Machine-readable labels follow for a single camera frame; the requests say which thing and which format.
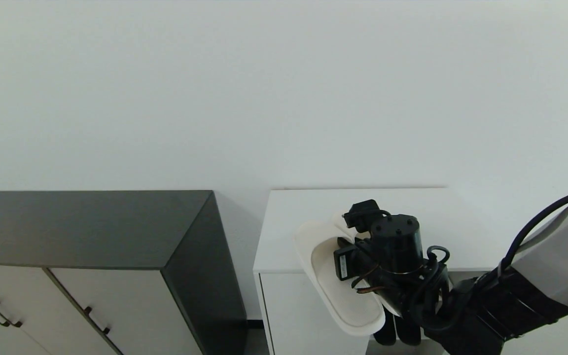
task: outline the black cable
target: black cable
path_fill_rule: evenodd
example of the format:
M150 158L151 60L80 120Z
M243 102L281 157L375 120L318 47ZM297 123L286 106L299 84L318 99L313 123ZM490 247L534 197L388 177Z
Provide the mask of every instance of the black cable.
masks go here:
M438 262L437 256L435 256L433 250L444 251L446 253L446 256L444 256L442 261ZM431 325L428 322L424 321L424 317L422 317L422 312L415 305L415 303L418 301L420 296L422 296L424 290L426 290L426 288L429 287L429 284L433 281L433 279L437 277L437 274L439 272L439 264L443 263L444 261L447 261L450 258L451 254L446 248L434 245L428 247L428 249L426 250L426 255L428 256L428 261L431 265L431 272L426 276L426 278L424 278L420 287L418 287L418 289L413 294L412 299L409 303L409 313L412 315L413 321L417 325L421 326L422 329L428 332L446 332L451 328L453 328L453 326L457 325L457 323L460 321L462 314L464 314L464 308L466 308L467 303L462 303L460 307L456 310L455 314L450 319L450 321L447 321L444 324Z
M451 252L446 249L445 247L440 247L439 245L432 245L426 249L426 255L431 255L433 250L439 250L445 252L446 256L442 260L439 261L440 264L446 263L451 258Z
M541 223L541 221L543 221L545 218L547 218L550 214L556 212L559 208L566 206L566 205L568 205L568 195L564 196L563 198L559 199L558 201L550 204L545 209L543 209L543 211L541 211L539 214L534 216L534 218L532 218L525 225L525 227L523 227L523 229L521 229L521 231L516 235L516 238L514 238L514 241L512 241L512 245L510 246L509 250L507 251L507 254L503 258L503 260L501 260L500 269L505 270L510 265L512 265L512 260L514 260L514 255L516 254L518 249L521 247L521 244L523 244L523 240L525 240L525 237L527 237L527 235L532 231L532 229L534 229L539 223Z

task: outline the wire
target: wire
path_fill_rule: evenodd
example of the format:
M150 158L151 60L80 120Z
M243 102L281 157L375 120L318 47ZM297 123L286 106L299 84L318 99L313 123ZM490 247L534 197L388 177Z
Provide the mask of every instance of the wire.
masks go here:
M512 265L512 260L514 260L514 255L516 254L518 249L521 247L523 240L525 240L525 237L527 237L527 235L532 231L532 229L534 229L539 223L541 223L541 221L543 221L545 218L547 218L550 214L557 211L560 207L563 207L563 206L566 206L566 205L568 205L568 195L564 196L563 198L559 199L558 201L550 204L545 209L543 209L543 211L541 211L539 214L534 216L534 218L532 218L525 225L525 227L523 227L523 229L521 229L521 231L516 235L516 238L514 238L514 241L512 241L512 245L510 246L509 250L507 251L507 254L503 258L503 260L501 260L500 269L505 270L510 265Z
M428 247L428 249L426 250L426 255L430 256L431 254L433 254L433 250L439 250L446 253L446 256L444 256L444 258L439 261L440 264L446 263L446 261L451 258L451 252L445 247L440 247L439 245L432 245Z

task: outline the floor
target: floor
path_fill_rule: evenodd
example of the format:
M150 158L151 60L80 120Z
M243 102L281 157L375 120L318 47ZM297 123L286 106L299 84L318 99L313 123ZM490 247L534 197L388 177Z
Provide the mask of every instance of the floor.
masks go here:
M416 351L416 348L406 346L404 344L397 344L396 346L386 347L370 342L365 355L442 355L444 349L441 346L431 342L423 342ZM245 355L269 355L269 347L266 343L266 335L264 330L252 329L249 331L247 338L247 347L245 348Z

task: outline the sticker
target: sticker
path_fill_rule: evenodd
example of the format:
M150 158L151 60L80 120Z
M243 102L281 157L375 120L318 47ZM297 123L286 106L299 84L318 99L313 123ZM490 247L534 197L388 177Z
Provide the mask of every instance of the sticker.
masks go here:
M341 278L345 279L348 276L348 267L345 262L345 255L339 257L339 263L341 264Z

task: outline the white slipper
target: white slipper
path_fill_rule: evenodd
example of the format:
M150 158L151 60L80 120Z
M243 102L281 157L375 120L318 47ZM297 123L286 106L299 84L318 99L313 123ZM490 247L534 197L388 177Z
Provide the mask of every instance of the white slipper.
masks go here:
M309 279L339 327L349 335L369 336L385 324L383 304L374 293L358 294L351 281L336 276L333 252L339 249L337 238L354 242L335 225L310 221L295 234L295 249Z

